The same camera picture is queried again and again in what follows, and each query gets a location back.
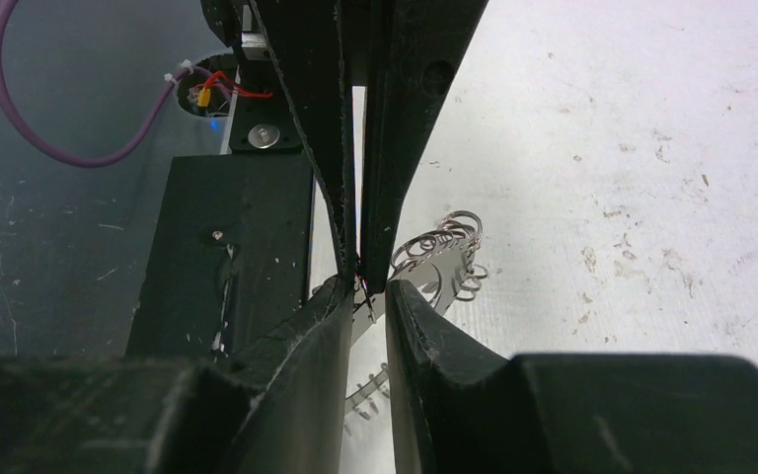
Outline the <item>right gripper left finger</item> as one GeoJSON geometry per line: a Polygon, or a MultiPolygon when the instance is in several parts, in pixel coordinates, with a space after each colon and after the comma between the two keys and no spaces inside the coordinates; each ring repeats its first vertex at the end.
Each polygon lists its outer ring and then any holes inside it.
{"type": "Polygon", "coordinates": [[[335,473],[354,284],[218,362],[0,358],[0,473],[335,473]]]}

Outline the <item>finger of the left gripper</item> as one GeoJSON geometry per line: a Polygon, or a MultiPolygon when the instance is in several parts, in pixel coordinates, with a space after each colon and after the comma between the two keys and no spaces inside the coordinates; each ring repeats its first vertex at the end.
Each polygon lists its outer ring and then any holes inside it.
{"type": "Polygon", "coordinates": [[[319,179],[338,273],[355,276],[352,95],[340,1],[253,1],[274,70],[319,179]]]}
{"type": "Polygon", "coordinates": [[[359,264],[369,293],[385,289],[406,195],[487,6],[370,4],[359,264]]]}

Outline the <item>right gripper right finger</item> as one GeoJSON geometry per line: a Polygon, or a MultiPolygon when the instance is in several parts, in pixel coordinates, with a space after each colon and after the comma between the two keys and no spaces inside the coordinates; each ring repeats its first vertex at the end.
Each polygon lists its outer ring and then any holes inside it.
{"type": "Polygon", "coordinates": [[[724,355],[505,358],[386,292],[400,473],[758,473],[758,367],[724,355]]]}

